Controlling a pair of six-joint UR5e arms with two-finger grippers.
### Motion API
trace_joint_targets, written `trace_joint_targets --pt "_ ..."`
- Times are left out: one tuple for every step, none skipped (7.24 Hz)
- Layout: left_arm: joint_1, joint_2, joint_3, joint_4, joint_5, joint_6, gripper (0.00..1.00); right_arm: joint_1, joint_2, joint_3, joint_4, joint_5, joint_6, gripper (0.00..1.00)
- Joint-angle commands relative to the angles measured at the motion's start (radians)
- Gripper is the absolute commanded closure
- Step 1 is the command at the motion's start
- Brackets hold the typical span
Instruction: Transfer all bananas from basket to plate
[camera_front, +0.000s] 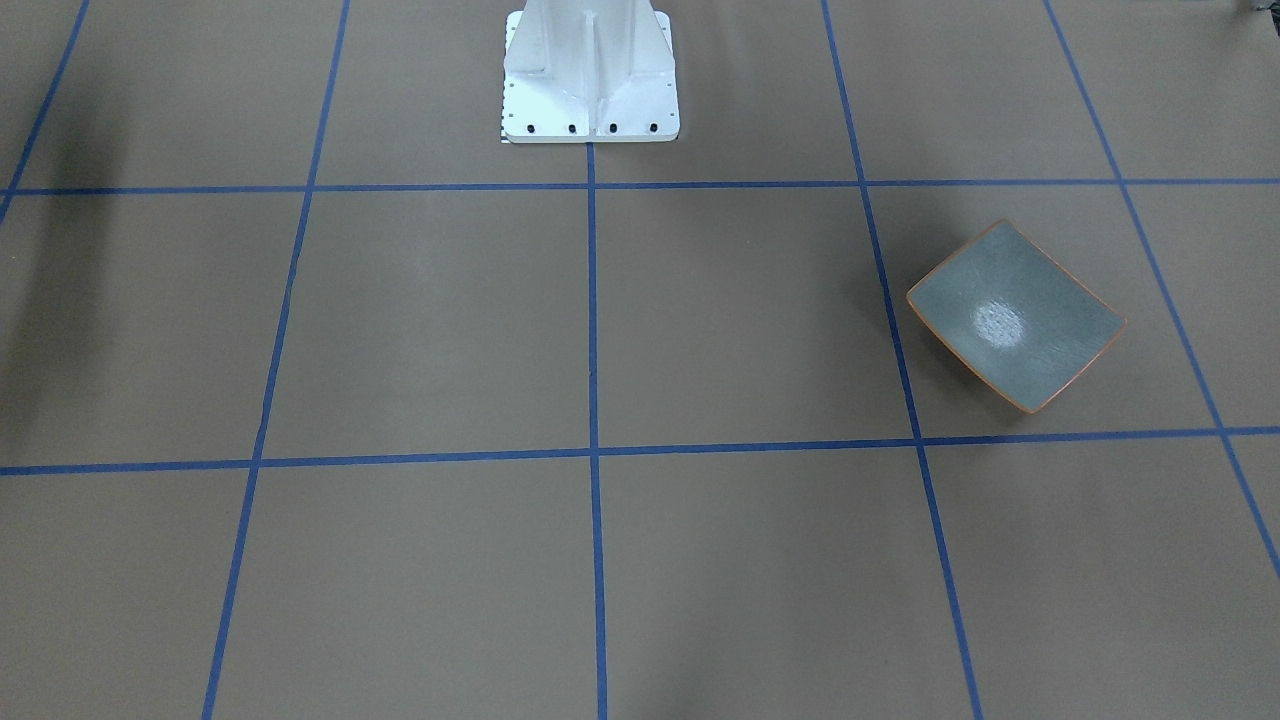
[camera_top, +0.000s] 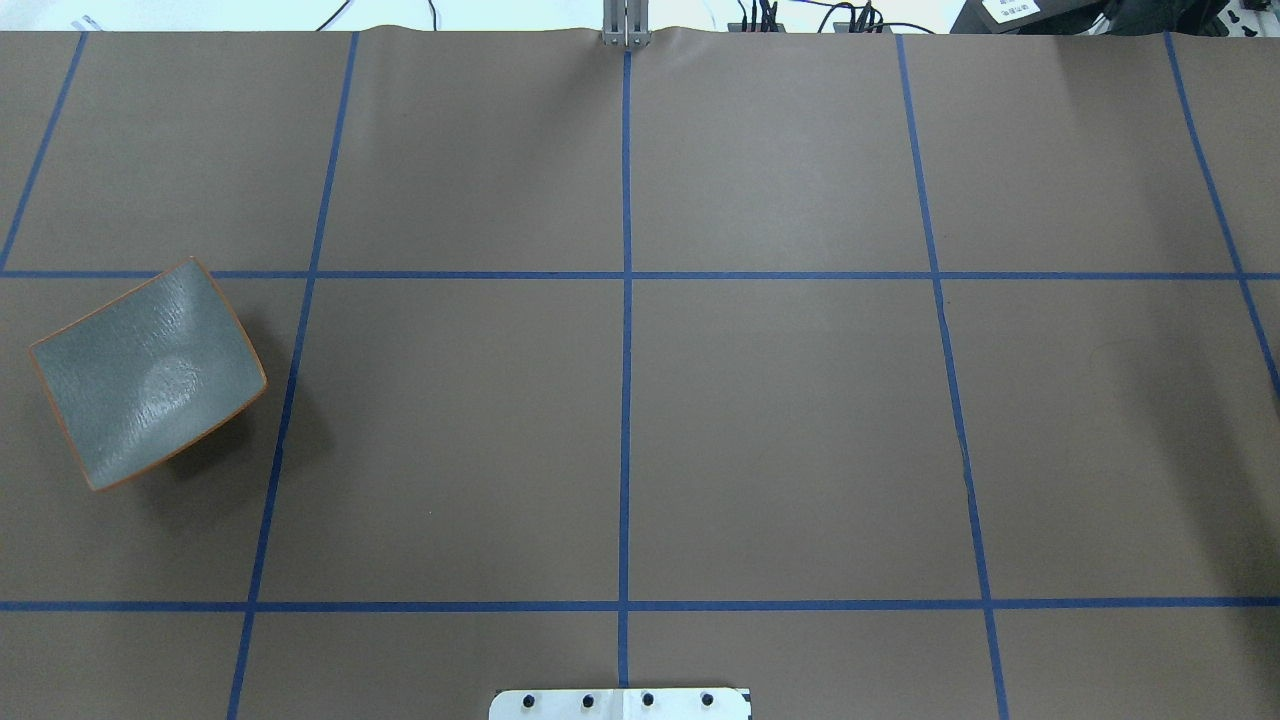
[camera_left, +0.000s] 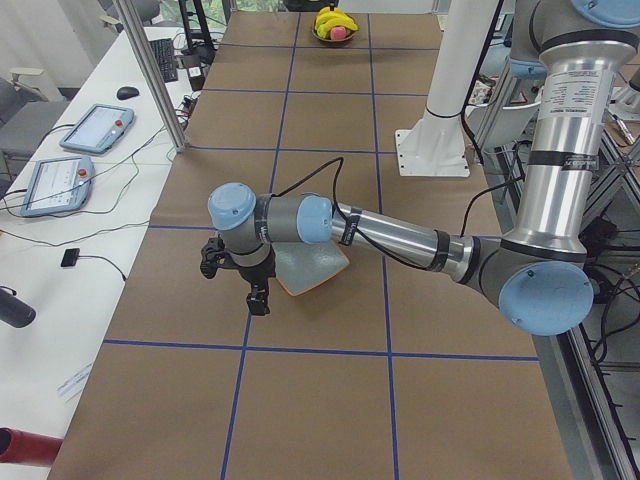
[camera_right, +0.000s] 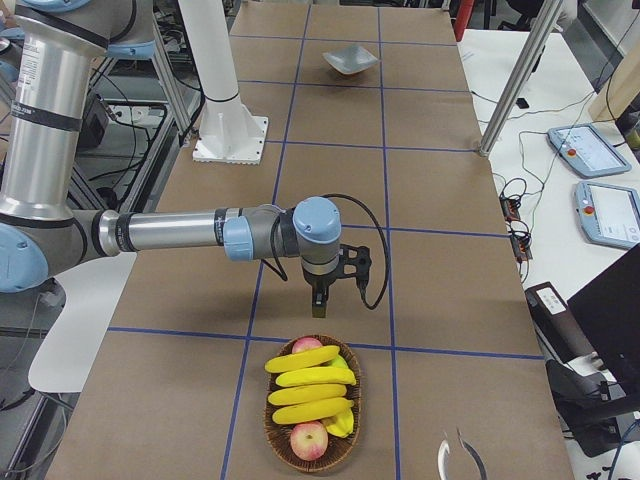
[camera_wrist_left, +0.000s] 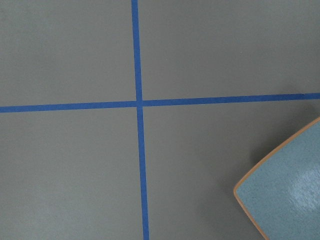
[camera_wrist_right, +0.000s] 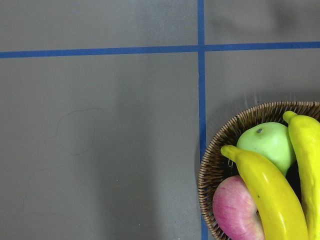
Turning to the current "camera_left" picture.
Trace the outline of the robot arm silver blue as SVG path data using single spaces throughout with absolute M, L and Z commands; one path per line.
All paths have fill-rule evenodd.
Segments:
M 545 83 L 515 225 L 500 240 L 422 228 L 335 198 L 289 191 L 258 196 L 232 182 L 208 200 L 217 234 L 202 249 L 202 274 L 237 271 L 251 287 L 249 310 L 265 315 L 274 245 L 337 240 L 444 273 L 533 335 L 574 328 L 593 303 L 579 233 L 605 112 L 615 75 L 638 46 L 635 1 L 517 3 L 511 68 L 516 74 L 534 68 Z

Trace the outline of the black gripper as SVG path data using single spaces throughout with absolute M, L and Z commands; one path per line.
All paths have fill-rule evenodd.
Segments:
M 269 279 L 276 277 L 276 257 L 269 254 L 261 263 L 253 266 L 239 266 L 241 277 L 251 285 L 246 296 L 246 304 L 252 316 L 266 316 L 269 308 Z

